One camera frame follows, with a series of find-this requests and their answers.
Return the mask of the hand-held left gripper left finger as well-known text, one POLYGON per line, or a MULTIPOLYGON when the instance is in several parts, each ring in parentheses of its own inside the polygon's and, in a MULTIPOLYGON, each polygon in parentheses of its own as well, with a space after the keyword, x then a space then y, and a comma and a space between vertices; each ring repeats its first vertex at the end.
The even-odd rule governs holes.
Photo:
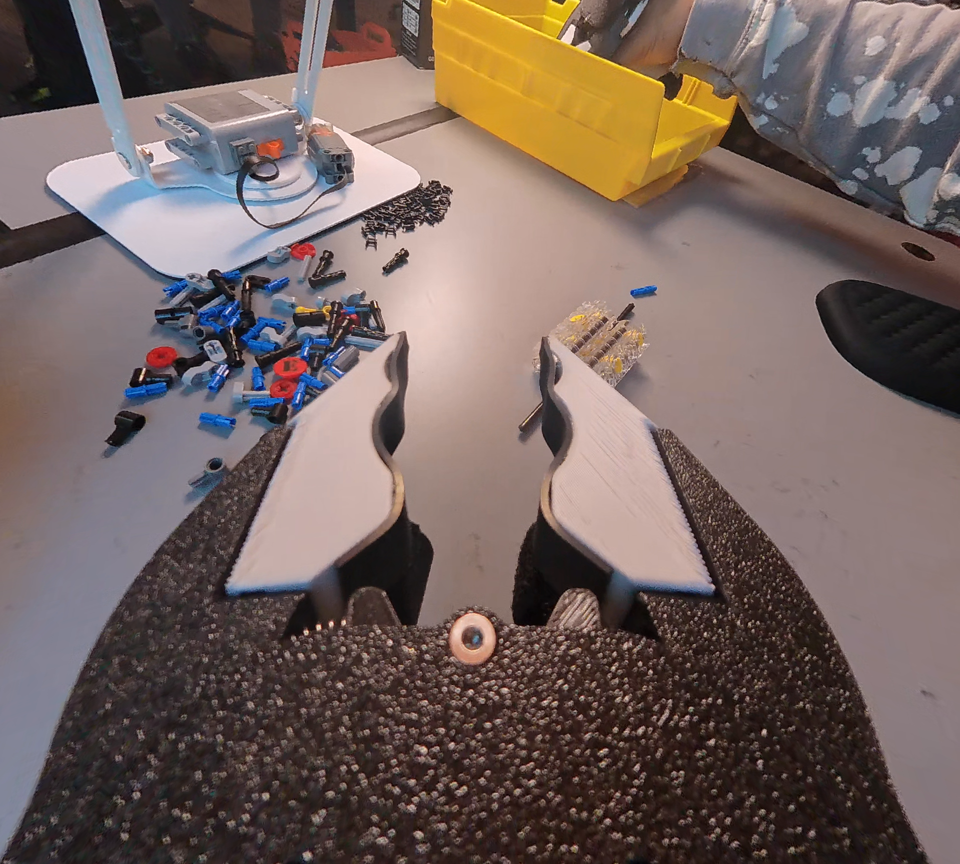
POLYGON ((334 620, 354 591, 399 592, 412 565, 404 481, 409 342, 390 336, 296 417, 225 580, 228 596, 305 593, 334 620))

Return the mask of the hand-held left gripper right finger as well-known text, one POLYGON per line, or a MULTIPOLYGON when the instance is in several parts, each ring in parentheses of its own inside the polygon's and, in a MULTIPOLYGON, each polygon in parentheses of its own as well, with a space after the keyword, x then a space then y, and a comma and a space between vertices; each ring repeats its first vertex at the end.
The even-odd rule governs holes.
POLYGON ((718 580, 656 425, 554 336, 539 348, 538 570, 622 626, 644 595, 718 599, 718 580))

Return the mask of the yellow plastic bin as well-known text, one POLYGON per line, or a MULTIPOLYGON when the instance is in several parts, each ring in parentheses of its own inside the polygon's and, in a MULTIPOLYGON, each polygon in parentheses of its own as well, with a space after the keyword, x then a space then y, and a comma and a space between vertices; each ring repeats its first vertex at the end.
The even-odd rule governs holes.
POLYGON ((638 206, 716 147, 737 109, 558 40, 575 0, 431 0, 437 102, 610 200, 638 206))

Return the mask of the clear engine block model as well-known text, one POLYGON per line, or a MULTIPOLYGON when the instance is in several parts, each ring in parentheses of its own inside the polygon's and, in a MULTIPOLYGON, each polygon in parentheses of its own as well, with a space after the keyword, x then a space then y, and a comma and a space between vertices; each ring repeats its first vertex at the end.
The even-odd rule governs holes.
POLYGON ((646 348, 643 326, 631 322, 634 307, 631 302, 615 315, 603 303, 586 303, 556 325, 550 335, 616 387, 646 348))

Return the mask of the person's right forearm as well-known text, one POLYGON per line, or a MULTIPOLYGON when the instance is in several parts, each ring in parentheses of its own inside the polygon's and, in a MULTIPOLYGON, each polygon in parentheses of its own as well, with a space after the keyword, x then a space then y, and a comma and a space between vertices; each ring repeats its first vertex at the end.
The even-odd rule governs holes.
POLYGON ((958 243, 957 9, 694 0, 677 69, 847 197, 958 243))

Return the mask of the person's right hand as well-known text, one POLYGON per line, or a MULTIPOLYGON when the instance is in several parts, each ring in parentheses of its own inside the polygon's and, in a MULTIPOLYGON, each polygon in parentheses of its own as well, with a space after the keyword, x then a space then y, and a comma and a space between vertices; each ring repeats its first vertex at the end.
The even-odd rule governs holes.
POLYGON ((642 73, 671 69, 678 59, 694 3, 695 0, 649 0, 613 62, 642 73))

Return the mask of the pile of mixed building pieces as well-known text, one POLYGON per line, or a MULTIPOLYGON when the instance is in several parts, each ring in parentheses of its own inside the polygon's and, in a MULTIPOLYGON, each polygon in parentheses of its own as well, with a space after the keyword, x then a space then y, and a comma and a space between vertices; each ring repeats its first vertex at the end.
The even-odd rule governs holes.
POLYGON ((124 410, 142 414, 140 407, 182 391, 202 401, 204 431, 230 434, 243 414, 285 425, 388 338, 380 304, 366 291, 318 294, 346 278, 331 250, 300 243, 270 251, 255 269, 175 280, 153 311, 164 337, 131 373, 124 410), (300 300, 304 291, 316 294, 300 300))

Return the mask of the white book stand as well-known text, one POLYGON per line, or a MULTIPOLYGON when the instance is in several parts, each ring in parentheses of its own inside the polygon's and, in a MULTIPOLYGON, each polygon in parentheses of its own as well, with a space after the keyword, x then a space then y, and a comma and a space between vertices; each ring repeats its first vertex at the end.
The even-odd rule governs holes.
MULTIPOLYGON (((278 179, 251 194, 267 228, 253 221, 234 191, 236 174, 198 170, 164 150, 160 141, 141 146, 132 133, 98 0, 68 0, 83 54, 108 127, 114 157, 103 153, 62 164, 47 184, 119 245, 152 270, 171 277, 210 269, 233 270, 276 246, 323 233, 420 183, 419 173, 340 132, 353 151, 354 182, 325 185, 294 141, 294 154, 279 162, 278 179)), ((292 106, 309 130, 317 110, 333 0, 307 0, 305 48, 296 73, 292 106)))

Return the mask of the black textured pad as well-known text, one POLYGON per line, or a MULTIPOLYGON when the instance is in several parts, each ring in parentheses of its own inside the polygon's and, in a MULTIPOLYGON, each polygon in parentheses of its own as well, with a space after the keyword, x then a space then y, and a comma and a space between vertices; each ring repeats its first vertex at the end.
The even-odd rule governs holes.
POLYGON ((883 387, 959 414, 959 311, 861 280, 816 295, 825 333, 849 364, 883 387))

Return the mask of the grey toy motor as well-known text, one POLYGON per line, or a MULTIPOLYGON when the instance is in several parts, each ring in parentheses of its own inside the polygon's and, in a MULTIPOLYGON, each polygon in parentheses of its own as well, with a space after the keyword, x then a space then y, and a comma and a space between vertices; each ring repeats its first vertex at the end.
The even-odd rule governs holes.
POLYGON ((306 136, 306 153, 318 178, 332 189, 354 182, 354 152, 332 125, 320 120, 311 122, 306 136))

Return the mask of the grey battery box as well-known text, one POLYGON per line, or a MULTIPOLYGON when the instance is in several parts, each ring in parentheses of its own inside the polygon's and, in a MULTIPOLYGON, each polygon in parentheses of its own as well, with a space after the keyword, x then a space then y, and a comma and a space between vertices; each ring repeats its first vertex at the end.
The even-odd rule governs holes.
POLYGON ((248 157, 299 153, 304 119, 291 105, 254 90, 220 90, 167 102, 154 117, 166 148, 201 171, 239 172, 248 157))

